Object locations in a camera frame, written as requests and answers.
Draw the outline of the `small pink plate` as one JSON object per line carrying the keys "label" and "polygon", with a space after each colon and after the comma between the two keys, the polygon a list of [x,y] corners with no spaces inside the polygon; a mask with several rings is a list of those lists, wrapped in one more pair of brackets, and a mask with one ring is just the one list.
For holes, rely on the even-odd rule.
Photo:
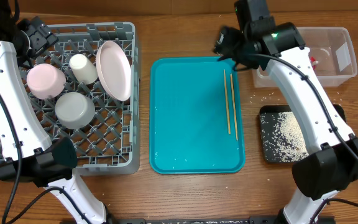
{"label": "small pink plate", "polygon": [[66,78],[58,68],[41,63],[29,70],[26,81],[31,93],[36,98],[45,100],[54,98],[63,91]]}

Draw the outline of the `white cup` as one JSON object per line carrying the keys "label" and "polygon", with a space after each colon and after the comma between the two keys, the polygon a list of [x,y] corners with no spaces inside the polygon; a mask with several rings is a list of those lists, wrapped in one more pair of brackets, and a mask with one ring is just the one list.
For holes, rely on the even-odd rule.
{"label": "white cup", "polygon": [[96,67],[83,54],[75,54],[69,61],[69,66],[80,83],[89,85],[98,79]]}

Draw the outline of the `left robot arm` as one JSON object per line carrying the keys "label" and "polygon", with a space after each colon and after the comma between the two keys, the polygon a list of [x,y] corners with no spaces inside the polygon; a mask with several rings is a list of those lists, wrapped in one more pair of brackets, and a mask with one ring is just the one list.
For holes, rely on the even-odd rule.
{"label": "left robot arm", "polygon": [[32,182],[54,194],[77,223],[114,223],[77,172],[71,139],[52,141],[35,115],[20,68],[31,68],[58,38],[40,18],[19,15],[17,2],[0,1],[0,180]]}

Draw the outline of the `red snack wrapper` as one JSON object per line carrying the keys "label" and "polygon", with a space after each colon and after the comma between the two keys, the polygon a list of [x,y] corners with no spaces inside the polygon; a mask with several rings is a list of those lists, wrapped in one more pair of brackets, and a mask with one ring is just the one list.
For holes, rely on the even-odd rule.
{"label": "red snack wrapper", "polygon": [[310,63],[311,63],[312,68],[315,70],[316,66],[318,64],[318,61],[314,57],[310,57]]}

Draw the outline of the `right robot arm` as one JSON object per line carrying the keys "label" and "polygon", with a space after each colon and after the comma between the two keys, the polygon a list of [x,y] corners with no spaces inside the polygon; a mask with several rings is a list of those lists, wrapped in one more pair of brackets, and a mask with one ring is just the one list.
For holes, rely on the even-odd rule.
{"label": "right robot arm", "polygon": [[238,28],[224,26],[214,46],[235,71],[261,68],[285,97],[308,156],[292,167],[296,190],[274,223],[329,223],[323,208],[358,179],[358,136],[338,114],[317,79],[309,48],[291,22],[276,24],[265,1],[234,4]]}

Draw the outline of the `grey bowl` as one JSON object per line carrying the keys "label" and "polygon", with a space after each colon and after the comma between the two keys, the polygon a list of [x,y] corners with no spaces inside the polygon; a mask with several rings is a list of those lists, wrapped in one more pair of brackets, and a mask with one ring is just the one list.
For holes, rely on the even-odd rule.
{"label": "grey bowl", "polygon": [[89,124],[95,114],[92,100],[77,92],[65,93],[56,102],[55,114],[62,126],[80,129]]}

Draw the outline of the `large white plate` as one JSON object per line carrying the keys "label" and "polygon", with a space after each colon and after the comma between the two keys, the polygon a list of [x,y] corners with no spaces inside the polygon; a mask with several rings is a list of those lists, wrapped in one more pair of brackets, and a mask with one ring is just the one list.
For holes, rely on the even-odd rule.
{"label": "large white plate", "polygon": [[96,69],[105,92],[119,101],[131,96],[131,66],[121,49],[112,40],[106,41],[96,54]]}

